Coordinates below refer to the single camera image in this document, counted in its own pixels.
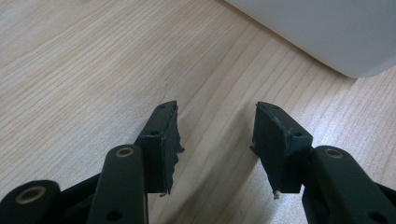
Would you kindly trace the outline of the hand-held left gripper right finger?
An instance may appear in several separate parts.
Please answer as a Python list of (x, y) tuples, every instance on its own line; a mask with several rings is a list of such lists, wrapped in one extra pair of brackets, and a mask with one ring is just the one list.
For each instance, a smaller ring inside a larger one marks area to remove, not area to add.
[(251, 150), (260, 158), (274, 199), (299, 193), (304, 183), (313, 136), (277, 105), (256, 104)]

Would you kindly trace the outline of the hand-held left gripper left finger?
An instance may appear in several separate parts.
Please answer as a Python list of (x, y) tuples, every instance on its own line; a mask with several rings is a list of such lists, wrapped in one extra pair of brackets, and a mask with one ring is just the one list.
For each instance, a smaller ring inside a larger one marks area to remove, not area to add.
[(177, 127), (176, 101), (158, 105), (135, 140), (143, 151), (147, 193), (169, 194), (178, 154), (184, 151)]

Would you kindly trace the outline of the white plastic bin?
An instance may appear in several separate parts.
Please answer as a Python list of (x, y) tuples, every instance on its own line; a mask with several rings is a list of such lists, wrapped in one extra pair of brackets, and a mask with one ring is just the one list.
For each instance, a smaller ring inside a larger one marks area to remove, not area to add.
[(396, 0), (225, 0), (353, 78), (396, 65)]

